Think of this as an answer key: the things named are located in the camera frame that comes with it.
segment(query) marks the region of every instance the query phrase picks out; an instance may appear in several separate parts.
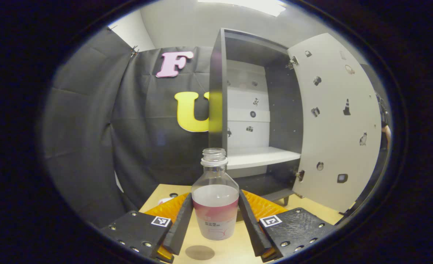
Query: ceiling light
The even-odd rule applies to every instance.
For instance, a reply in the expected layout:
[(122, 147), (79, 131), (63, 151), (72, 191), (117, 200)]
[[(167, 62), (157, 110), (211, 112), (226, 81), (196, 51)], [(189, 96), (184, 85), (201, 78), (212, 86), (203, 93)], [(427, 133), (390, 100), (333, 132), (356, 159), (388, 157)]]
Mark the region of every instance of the ceiling light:
[(199, 3), (220, 3), (248, 7), (277, 17), (285, 7), (278, 0), (198, 0)]

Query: bottle label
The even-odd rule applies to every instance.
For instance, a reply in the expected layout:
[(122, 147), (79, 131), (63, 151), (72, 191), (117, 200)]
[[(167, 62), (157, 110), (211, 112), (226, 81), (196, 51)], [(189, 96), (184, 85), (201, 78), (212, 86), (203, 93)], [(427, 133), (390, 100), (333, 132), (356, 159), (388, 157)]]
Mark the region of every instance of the bottle label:
[(202, 235), (211, 240), (227, 239), (234, 233), (238, 199), (224, 206), (204, 206), (193, 201), (198, 227)]

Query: open cabinet door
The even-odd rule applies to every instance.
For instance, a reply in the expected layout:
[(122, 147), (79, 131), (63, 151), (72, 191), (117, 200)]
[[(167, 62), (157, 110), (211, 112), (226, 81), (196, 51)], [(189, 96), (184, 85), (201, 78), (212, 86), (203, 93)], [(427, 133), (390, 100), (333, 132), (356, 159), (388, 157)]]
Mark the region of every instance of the open cabinet door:
[(303, 146), (293, 191), (345, 212), (371, 177), (381, 141), (381, 117), (367, 74), (328, 33), (288, 49), (300, 84)]

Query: black curtain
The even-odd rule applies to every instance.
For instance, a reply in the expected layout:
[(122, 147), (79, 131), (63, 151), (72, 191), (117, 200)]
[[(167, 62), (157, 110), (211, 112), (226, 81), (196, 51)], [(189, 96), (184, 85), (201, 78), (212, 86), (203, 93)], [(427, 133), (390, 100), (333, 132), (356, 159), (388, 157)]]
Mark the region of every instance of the black curtain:
[[(197, 92), (194, 116), (208, 118), (212, 47), (170, 47), (140, 52), (125, 71), (112, 113), (114, 165), (125, 194), (139, 208), (158, 184), (191, 185), (202, 174), (208, 132), (177, 123), (178, 92)], [(192, 51), (175, 77), (157, 78), (164, 52)]]
[(83, 219), (103, 227), (124, 214), (115, 183), (110, 119), (131, 47), (103, 29), (54, 76), (42, 123), (45, 165)]

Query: wooden table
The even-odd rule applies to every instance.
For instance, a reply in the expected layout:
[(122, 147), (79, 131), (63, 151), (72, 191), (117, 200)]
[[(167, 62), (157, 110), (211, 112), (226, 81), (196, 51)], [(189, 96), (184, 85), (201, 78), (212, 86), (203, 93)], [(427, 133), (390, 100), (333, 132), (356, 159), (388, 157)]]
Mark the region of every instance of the wooden table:
[[(190, 186), (159, 184), (139, 211), (146, 212), (147, 210), (157, 206), (160, 199), (168, 198), (171, 193), (177, 193), (180, 195), (188, 193), (190, 190)], [(301, 199), (296, 195), (291, 195), (288, 205), (285, 206), (285, 208), (289, 210), (296, 207), (302, 207), (308, 210), (329, 224), (335, 224), (342, 218), (342, 215), (334, 209), (313, 202), (308, 198)], [(188, 224), (186, 238), (183, 241), (181, 252), (179, 256), (175, 255), (174, 258), (174, 264), (192, 263), (261, 264), (262, 260), (260, 257), (254, 256), (249, 234), (240, 213), (238, 213), (233, 236), (223, 241), (212, 241), (201, 235), (200, 229), (198, 229), (195, 212), (193, 212)]]

